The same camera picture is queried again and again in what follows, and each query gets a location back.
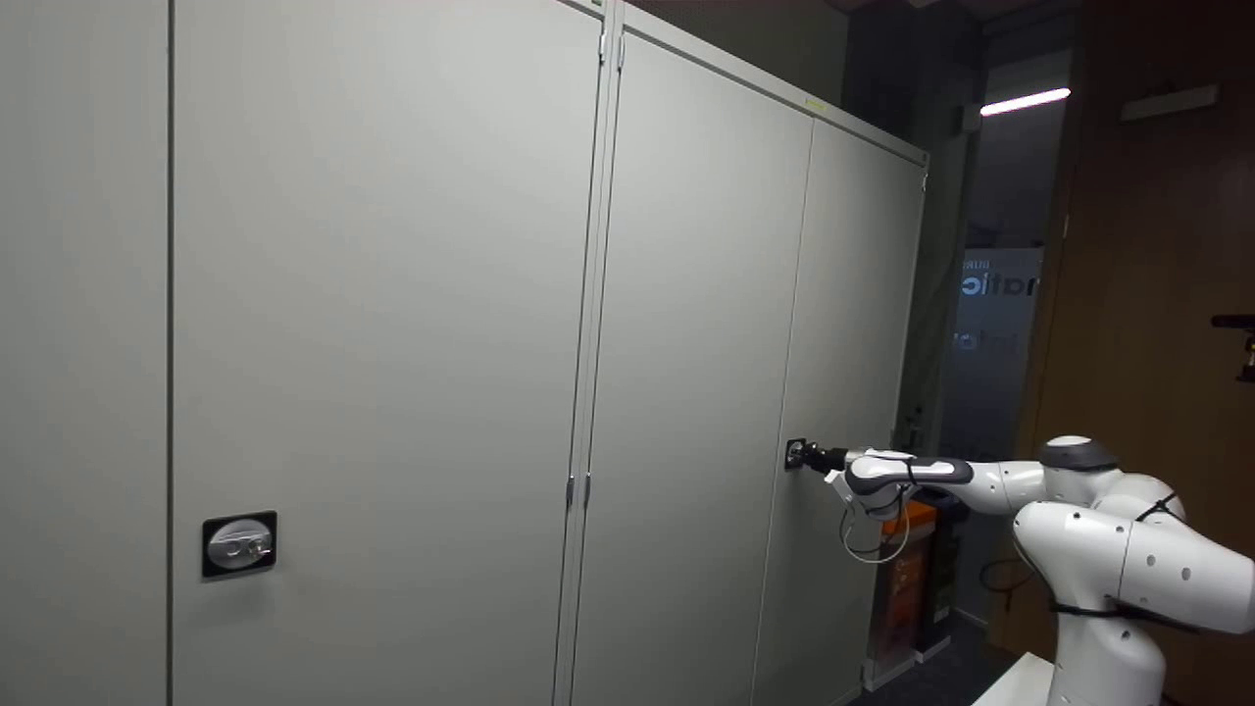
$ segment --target wall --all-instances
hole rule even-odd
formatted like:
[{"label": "wall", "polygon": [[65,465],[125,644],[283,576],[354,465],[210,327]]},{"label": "wall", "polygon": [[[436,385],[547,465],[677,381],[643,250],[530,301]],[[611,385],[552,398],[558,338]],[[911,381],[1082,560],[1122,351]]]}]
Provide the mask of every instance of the wall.
[{"label": "wall", "polygon": [[967,249],[1039,249],[1053,224],[1062,127],[980,127]]},{"label": "wall", "polygon": [[[1240,338],[1206,327],[1255,310],[1255,3],[1082,3],[1048,249],[1028,437],[1088,431],[1124,467],[1169,480],[1203,534],[1249,547],[1255,388]],[[1215,110],[1122,124],[1122,108],[1220,83]],[[1048,644],[1006,618],[1006,644]],[[1179,701],[1240,701],[1249,644],[1169,635]]]},{"label": "wall", "polygon": [[950,3],[924,12],[867,3],[850,15],[847,57],[843,108],[928,152],[899,437],[934,439],[952,322],[950,301],[963,250],[963,184],[972,165],[963,113],[980,100],[980,23]]},{"label": "wall", "polygon": [[1039,249],[972,249],[943,358],[941,437],[1014,439]]},{"label": "wall", "polygon": [[847,15],[823,0],[635,0],[827,101],[843,93]]},{"label": "wall", "polygon": [[990,15],[983,36],[983,67],[1039,61],[1073,45],[1079,0],[1032,0],[1018,12]]}]

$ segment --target gray metal cabinet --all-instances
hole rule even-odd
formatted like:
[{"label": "gray metal cabinet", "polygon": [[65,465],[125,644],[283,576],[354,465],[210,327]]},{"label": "gray metal cabinet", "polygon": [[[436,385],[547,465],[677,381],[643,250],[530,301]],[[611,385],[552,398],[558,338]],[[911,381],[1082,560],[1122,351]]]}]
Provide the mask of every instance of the gray metal cabinet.
[{"label": "gray metal cabinet", "polygon": [[850,678],[779,445],[890,431],[921,168],[615,8],[0,3],[3,706]]},{"label": "gray metal cabinet", "polygon": [[164,701],[164,0],[0,3],[0,701]]},{"label": "gray metal cabinet", "polygon": [[627,36],[577,701],[752,699],[807,120]]},{"label": "gray metal cabinet", "polygon": [[[779,445],[892,437],[924,168],[815,124]],[[875,573],[840,551],[840,499],[773,480],[758,701],[847,701]]]},{"label": "gray metal cabinet", "polygon": [[[547,701],[594,33],[175,3],[175,706]],[[277,567],[201,582],[252,512]]]}]

